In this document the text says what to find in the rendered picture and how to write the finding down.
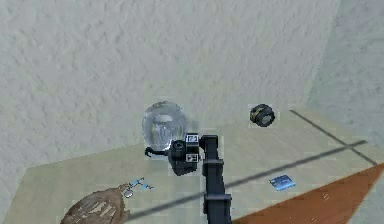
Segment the blue card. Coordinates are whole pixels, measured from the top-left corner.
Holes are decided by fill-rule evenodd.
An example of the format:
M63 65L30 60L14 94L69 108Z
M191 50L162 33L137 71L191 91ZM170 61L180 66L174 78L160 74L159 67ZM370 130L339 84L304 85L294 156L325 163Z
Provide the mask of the blue card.
M288 175L275 177L270 180L270 184L277 191L283 191L296 185L296 183Z

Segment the brown woven basket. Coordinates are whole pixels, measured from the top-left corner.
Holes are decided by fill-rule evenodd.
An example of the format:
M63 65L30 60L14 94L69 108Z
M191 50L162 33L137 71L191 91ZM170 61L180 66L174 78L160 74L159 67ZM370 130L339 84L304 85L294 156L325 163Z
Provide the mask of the brown woven basket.
M124 224L130 216L122 192L127 184L95 191L76 202L60 224Z

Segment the clear glass round vase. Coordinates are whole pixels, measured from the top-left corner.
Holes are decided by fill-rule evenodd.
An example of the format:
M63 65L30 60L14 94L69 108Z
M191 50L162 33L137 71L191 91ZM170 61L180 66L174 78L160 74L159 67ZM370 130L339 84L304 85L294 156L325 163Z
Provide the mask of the clear glass round vase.
M182 108L174 102L160 101L146 109L142 134L147 147L164 151L173 140L184 140L188 122Z

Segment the black round watch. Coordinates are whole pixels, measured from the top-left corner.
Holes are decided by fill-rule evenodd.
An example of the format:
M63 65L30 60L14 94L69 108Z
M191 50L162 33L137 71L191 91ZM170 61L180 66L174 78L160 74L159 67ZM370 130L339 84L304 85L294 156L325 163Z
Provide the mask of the black round watch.
M268 127L275 120L273 109L266 104L260 104L250 110L250 121L259 127Z

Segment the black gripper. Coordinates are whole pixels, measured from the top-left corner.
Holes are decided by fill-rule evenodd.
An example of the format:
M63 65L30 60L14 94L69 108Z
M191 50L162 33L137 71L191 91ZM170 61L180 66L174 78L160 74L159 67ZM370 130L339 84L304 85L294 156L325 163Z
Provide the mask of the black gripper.
M147 157L168 155L168 161L173 172L177 176L182 176L197 170L199 144L197 142L176 140L171 143L168 151L157 151L151 147L147 147L144 154Z

